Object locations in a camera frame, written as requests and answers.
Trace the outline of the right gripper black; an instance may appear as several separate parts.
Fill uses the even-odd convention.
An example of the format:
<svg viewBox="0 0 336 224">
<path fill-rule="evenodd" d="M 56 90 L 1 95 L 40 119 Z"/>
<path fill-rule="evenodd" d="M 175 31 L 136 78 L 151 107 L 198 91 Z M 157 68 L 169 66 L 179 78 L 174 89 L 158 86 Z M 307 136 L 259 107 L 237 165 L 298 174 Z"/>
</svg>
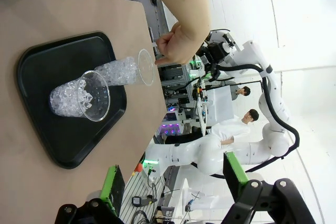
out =
<svg viewBox="0 0 336 224">
<path fill-rule="evenodd" d="M 199 56 L 202 63 L 207 63 L 203 67 L 205 73 L 200 76 L 202 81 L 215 81 L 220 76 L 221 71 L 217 69 L 218 65 L 216 63 L 223 62 L 228 55 L 228 52 L 223 48 L 223 44 L 223 41 L 220 43 L 211 42 L 207 47 L 200 46 L 196 52 L 196 55 Z"/>
</svg>

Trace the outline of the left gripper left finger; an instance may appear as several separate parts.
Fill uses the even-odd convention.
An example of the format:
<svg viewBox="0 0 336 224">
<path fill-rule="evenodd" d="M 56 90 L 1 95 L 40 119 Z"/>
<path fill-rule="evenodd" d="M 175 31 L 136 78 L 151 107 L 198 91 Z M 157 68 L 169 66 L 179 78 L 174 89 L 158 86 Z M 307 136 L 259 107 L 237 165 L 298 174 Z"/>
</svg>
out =
<svg viewBox="0 0 336 224">
<path fill-rule="evenodd" d="M 99 197 L 86 201 L 81 207 L 62 205 L 55 223 L 114 223 L 123 224 L 119 218 L 125 182 L 119 165 L 109 167 Z"/>
</svg>

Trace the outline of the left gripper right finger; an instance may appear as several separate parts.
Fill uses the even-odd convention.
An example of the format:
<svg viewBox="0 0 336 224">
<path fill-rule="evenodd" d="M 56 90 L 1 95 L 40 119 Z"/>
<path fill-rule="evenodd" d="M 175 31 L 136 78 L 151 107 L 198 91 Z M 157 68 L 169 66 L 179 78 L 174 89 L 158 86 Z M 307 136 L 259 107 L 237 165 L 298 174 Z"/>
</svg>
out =
<svg viewBox="0 0 336 224">
<path fill-rule="evenodd" d="M 292 180 L 282 178 L 271 185 L 249 179 L 233 152 L 224 153 L 223 174 L 234 203 L 222 223 L 251 223 L 260 211 L 273 223 L 315 223 Z"/>
</svg>

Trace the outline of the person's right hand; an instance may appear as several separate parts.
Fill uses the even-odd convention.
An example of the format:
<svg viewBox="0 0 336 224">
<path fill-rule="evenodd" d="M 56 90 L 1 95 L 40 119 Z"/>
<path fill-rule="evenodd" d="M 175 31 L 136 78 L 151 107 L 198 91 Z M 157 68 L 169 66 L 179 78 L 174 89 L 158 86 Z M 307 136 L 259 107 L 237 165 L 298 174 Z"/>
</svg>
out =
<svg viewBox="0 0 336 224">
<path fill-rule="evenodd" d="M 155 64 L 178 63 L 185 65 L 189 63 L 208 34 L 208 22 L 192 26 L 177 22 L 169 33 L 162 35 L 156 41 L 159 52 L 163 56 L 157 59 Z"/>
</svg>

